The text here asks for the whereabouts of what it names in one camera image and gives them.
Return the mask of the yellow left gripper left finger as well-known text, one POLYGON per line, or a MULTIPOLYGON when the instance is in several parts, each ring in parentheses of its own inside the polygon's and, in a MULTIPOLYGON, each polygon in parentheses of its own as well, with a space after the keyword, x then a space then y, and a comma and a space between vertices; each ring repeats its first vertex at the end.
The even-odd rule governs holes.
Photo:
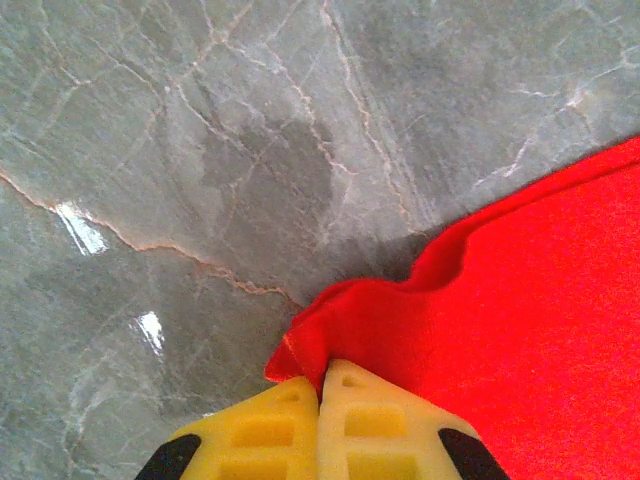
POLYGON ((138 479, 316 479, 319 404, 299 376, 178 429, 138 479))

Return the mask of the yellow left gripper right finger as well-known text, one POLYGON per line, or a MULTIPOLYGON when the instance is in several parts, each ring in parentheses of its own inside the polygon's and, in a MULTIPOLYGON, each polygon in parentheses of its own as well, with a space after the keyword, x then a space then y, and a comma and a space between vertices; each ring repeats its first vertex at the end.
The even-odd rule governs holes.
POLYGON ((318 421, 320 479, 506 479, 462 418, 347 360, 330 362, 318 421))

